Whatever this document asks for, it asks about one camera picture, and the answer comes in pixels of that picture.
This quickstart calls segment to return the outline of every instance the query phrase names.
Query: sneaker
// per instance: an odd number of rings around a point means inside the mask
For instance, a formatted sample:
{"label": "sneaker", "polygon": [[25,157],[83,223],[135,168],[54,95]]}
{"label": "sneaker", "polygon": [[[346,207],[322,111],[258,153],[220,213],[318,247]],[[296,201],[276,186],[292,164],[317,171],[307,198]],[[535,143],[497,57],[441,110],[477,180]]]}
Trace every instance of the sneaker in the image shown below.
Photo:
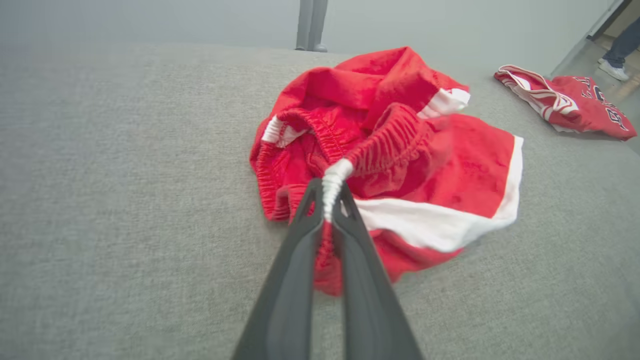
{"label": "sneaker", "polygon": [[600,70],[606,72],[607,74],[611,75],[614,79],[618,79],[620,81],[629,80],[629,76],[627,74],[625,74],[625,68],[623,68],[623,67],[613,67],[605,59],[598,60],[598,63],[600,64],[600,66],[598,68],[600,68]]}

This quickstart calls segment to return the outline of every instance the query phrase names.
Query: tiled floor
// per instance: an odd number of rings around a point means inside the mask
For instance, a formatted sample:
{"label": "tiled floor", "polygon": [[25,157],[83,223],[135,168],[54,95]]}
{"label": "tiled floor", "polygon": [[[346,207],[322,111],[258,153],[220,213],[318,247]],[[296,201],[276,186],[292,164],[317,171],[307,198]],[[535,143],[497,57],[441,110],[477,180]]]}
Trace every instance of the tiled floor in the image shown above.
{"label": "tiled floor", "polygon": [[[640,133],[640,52],[636,51],[627,58],[625,67],[630,79],[623,83],[598,69],[598,59],[607,51],[605,48],[611,46],[611,39],[601,38],[598,43],[585,40],[582,49],[556,69],[552,76],[592,77],[607,100],[615,104]],[[626,144],[640,154],[640,138],[633,138]]]}

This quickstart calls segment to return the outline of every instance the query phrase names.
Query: clothing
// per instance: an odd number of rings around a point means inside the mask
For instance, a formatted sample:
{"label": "clothing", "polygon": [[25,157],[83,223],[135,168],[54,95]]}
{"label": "clothing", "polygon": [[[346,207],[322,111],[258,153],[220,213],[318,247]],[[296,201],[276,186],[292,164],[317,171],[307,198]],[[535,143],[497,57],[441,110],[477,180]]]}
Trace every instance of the clothing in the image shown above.
{"label": "clothing", "polygon": [[494,77],[558,131],[603,131],[620,140],[637,136],[629,119],[607,102],[591,78],[556,76],[549,81],[514,65],[501,66]]}
{"label": "clothing", "polygon": [[316,288],[340,293],[330,210],[345,181],[392,281],[515,221],[522,139],[456,114],[468,100],[408,47],[309,70],[282,91],[250,162],[269,220],[291,220],[323,178]]}
{"label": "clothing", "polygon": [[636,21],[618,36],[613,44],[611,50],[607,51],[602,57],[607,62],[616,68],[622,68],[625,63],[625,58],[633,53],[640,46],[640,17]]}

